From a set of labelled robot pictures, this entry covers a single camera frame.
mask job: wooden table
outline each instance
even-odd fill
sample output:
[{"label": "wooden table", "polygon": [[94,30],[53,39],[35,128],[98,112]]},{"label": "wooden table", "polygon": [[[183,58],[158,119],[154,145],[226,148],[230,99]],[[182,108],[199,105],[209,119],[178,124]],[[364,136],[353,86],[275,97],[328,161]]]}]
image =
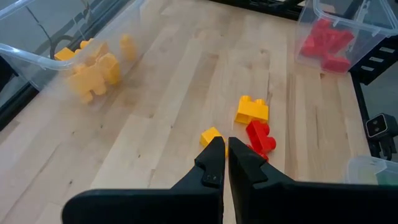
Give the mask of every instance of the wooden table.
[{"label": "wooden table", "polygon": [[206,0],[148,0],[142,16],[160,16],[157,38],[98,111],[41,94],[0,133],[2,224],[59,223],[90,188],[173,186],[202,131],[249,142],[234,123],[241,95],[266,99],[269,162],[291,178],[341,182],[369,154],[351,77],[295,64],[295,22]]}]

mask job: transparent container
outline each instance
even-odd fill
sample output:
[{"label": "transparent container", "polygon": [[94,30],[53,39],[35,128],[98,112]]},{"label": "transparent container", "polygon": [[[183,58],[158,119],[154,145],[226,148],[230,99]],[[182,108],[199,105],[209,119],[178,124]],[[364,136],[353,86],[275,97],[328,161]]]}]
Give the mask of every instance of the transparent container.
[{"label": "transparent container", "polygon": [[308,0],[296,27],[295,58],[346,73],[385,37],[397,35],[397,26],[385,0]]},{"label": "transparent container", "polygon": [[[82,99],[81,89],[89,87],[82,87],[77,81],[70,82],[70,77],[76,75],[81,66],[91,66],[87,61],[101,46],[107,45],[105,53],[116,58],[120,77],[127,74],[146,51],[151,38],[148,37],[149,28],[141,22],[140,10],[144,1],[16,1],[0,8],[0,55],[38,90],[50,90],[52,96],[60,99]],[[82,40],[91,38],[90,44],[78,50]],[[126,39],[134,49],[133,57],[127,57],[123,52],[122,43]],[[55,54],[65,47],[72,52],[78,51],[69,60],[55,60]],[[86,77],[87,85],[92,85],[90,81],[92,78]],[[90,90],[93,101],[103,98],[114,88],[108,82],[104,84],[106,89],[102,86],[101,93]]]},{"label": "transparent container", "polygon": [[398,163],[370,156],[359,156],[348,162],[347,184],[398,185]]}]

